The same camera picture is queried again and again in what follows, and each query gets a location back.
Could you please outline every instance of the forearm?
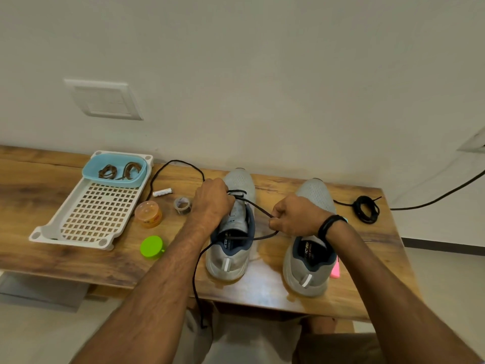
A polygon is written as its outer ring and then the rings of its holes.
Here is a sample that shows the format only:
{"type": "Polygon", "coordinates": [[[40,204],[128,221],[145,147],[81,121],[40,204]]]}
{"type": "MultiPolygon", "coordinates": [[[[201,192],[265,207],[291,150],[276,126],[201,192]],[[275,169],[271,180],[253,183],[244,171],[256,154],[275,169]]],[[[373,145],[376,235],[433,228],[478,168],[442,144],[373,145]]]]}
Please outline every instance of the forearm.
{"type": "Polygon", "coordinates": [[[351,226],[337,222],[327,239],[349,271],[389,362],[481,362],[375,256],[351,226]]]}
{"type": "Polygon", "coordinates": [[[172,362],[191,277],[211,231],[189,216],[164,255],[72,362],[172,362]]]}

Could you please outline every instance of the white wall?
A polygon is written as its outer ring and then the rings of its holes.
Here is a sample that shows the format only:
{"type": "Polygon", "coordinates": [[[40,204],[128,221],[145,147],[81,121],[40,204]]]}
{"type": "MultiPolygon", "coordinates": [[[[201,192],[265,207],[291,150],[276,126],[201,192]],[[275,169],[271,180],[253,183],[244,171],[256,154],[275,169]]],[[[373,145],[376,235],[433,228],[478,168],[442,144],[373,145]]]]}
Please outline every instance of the white wall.
{"type": "MultiPolygon", "coordinates": [[[[455,151],[485,125],[484,30],[485,0],[2,0],[0,143],[318,176],[411,206],[485,168],[455,151]],[[84,116],[64,77],[128,82],[146,121],[84,116]]],[[[484,189],[396,212],[401,235],[485,246],[484,189]]]]}

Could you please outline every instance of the gray sneaker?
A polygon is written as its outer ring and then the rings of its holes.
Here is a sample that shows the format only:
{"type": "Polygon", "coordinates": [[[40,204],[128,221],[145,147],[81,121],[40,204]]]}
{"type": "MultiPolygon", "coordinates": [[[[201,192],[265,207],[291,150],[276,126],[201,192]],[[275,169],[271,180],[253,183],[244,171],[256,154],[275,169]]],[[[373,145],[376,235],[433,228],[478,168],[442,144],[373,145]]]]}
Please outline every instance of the gray sneaker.
{"type": "MultiPolygon", "coordinates": [[[[256,202],[256,188],[249,172],[237,168],[224,177],[229,190],[244,190],[232,192],[232,195],[242,196],[251,202],[256,202]]],[[[232,281],[240,278],[247,269],[249,251],[253,244],[255,222],[253,208],[237,200],[231,213],[224,217],[210,236],[212,246],[207,250],[206,267],[209,273],[217,279],[232,281]]]]}
{"type": "MultiPolygon", "coordinates": [[[[320,179],[307,180],[296,195],[304,196],[316,206],[336,213],[332,197],[320,179]]],[[[327,289],[327,280],[335,262],[336,253],[329,243],[315,236],[299,236],[286,251],[283,277],[294,292],[315,297],[327,289]]]]}

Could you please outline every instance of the green lid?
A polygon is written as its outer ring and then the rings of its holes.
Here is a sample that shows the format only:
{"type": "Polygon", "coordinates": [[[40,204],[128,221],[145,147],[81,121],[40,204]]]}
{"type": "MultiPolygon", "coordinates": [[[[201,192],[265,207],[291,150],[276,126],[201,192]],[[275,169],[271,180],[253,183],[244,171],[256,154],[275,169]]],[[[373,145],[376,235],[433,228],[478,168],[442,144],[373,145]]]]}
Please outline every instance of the green lid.
{"type": "Polygon", "coordinates": [[[140,245],[140,252],[145,258],[156,259],[161,256],[165,250],[163,249],[163,241],[159,236],[149,236],[143,240],[140,245]]]}

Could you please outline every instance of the shoe insole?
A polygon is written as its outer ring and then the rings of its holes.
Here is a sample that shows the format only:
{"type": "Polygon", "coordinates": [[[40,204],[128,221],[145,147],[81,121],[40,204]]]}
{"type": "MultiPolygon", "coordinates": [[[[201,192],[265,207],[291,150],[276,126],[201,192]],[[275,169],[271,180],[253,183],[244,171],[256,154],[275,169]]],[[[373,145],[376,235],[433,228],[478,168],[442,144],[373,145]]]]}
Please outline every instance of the shoe insole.
{"type": "Polygon", "coordinates": [[[237,247],[244,246],[247,239],[244,240],[228,240],[228,236],[247,236],[247,233],[241,230],[226,230],[217,235],[217,241],[221,242],[228,251],[231,251],[237,247]]]}
{"type": "Polygon", "coordinates": [[[325,247],[312,240],[301,240],[297,253],[300,257],[305,258],[310,267],[314,267],[319,263],[328,262],[333,250],[331,247],[325,247]]]}

